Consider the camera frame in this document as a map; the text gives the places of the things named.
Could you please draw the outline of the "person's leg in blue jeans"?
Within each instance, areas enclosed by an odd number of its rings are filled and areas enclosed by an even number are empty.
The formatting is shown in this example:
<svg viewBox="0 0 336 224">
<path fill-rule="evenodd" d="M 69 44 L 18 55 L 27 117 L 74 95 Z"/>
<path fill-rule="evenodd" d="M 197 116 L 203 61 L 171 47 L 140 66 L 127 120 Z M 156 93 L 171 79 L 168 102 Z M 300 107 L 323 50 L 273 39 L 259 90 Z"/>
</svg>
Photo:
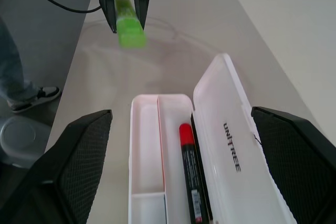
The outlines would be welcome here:
<svg viewBox="0 0 336 224">
<path fill-rule="evenodd" d="M 38 88 L 24 78 L 16 44 L 0 17 L 0 97 L 11 103 L 35 98 Z"/>
</svg>

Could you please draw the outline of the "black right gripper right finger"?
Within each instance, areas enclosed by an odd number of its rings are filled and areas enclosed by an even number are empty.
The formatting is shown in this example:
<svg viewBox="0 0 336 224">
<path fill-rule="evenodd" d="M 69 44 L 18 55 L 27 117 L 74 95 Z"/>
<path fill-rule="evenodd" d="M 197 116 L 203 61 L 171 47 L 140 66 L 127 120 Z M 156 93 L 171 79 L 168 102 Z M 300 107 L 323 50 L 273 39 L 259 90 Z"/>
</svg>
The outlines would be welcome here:
<svg viewBox="0 0 336 224">
<path fill-rule="evenodd" d="M 297 224 L 336 224 L 336 147 L 308 120 L 255 106 L 269 172 Z"/>
</svg>

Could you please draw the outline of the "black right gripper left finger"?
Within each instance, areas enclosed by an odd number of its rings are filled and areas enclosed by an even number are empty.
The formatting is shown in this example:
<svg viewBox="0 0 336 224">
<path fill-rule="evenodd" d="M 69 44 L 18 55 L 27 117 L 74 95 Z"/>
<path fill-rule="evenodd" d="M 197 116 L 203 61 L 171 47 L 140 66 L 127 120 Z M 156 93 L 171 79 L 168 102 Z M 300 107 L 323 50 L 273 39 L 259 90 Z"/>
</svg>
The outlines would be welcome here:
<svg viewBox="0 0 336 224">
<path fill-rule="evenodd" d="M 69 123 L 0 208 L 0 224 L 86 224 L 112 119 L 101 110 Z"/>
</svg>

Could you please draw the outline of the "black and white sneaker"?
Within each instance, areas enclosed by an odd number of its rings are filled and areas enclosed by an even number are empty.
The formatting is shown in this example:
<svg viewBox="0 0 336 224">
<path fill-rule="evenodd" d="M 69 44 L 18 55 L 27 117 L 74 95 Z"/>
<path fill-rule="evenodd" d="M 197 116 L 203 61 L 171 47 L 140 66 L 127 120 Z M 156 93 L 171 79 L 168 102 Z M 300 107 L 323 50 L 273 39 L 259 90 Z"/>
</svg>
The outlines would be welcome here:
<svg viewBox="0 0 336 224">
<path fill-rule="evenodd" d="M 22 113 L 35 106 L 51 102 L 61 95 L 58 87 L 40 87 L 38 93 L 33 98 L 22 102 L 7 101 L 7 104 L 13 113 Z"/>
</svg>

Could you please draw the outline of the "red capped black marker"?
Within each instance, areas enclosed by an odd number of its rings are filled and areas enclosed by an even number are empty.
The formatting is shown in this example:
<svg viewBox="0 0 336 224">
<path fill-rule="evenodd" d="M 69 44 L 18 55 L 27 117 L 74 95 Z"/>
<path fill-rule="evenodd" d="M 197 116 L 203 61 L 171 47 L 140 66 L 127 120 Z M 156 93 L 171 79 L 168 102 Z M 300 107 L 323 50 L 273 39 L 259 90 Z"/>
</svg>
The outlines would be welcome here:
<svg viewBox="0 0 336 224">
<path fill-rule="evenodd" d="M 205 221 L 205 213 L 202 207 L 202 187 L 198 174 L 196 146 L 191 125 L 181 124 L 179 135 L 191 224 L 202 224 Z"/>
</svg>

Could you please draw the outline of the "green marker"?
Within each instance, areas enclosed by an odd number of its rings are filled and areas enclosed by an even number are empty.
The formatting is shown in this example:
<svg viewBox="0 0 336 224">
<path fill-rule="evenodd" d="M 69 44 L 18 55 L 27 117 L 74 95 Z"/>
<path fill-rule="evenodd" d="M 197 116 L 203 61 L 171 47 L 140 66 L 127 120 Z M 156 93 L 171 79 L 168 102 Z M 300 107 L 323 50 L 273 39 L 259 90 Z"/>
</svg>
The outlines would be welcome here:
<svg viewBox="0 0 336 224">
<path fill-rule="evenodd" d="M 122 48 L 143 48 L 146 36 L 130 0 L 115 0 L 116 28 Z"/>
</svg>

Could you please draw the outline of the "white translucent plastic pencil case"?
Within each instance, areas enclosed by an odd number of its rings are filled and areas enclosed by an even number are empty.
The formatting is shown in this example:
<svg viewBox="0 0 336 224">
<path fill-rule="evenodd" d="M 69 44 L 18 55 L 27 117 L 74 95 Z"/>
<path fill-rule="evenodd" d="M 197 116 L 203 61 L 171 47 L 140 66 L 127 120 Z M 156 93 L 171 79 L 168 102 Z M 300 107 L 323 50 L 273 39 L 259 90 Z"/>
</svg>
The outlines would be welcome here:
<svg viewBox="0 0 336 224">
<path fill-rule="evenodd" d="M 141 94 L 130 113 L 128 224 L 191 224 L 179 136 L 194 125 L 210 224 L 297 224 L 273 181 L 251 106 L 228 54 L 193 97 Z"/>
</svg>

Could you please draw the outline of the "grey round plastic object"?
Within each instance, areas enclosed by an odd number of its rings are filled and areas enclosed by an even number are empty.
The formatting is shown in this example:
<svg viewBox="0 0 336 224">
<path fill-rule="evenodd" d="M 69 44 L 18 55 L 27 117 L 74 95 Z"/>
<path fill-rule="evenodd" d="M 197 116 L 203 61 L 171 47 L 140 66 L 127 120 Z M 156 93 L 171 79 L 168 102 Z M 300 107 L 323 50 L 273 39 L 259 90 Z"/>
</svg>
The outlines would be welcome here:
<svg viewBox="0 0 336 224">
<path fill-rule="evenodd" d="M 44 154 L 51 127 L 22 116 L 0 117 L 0 162 L 29 169 Z"/>
</svg>

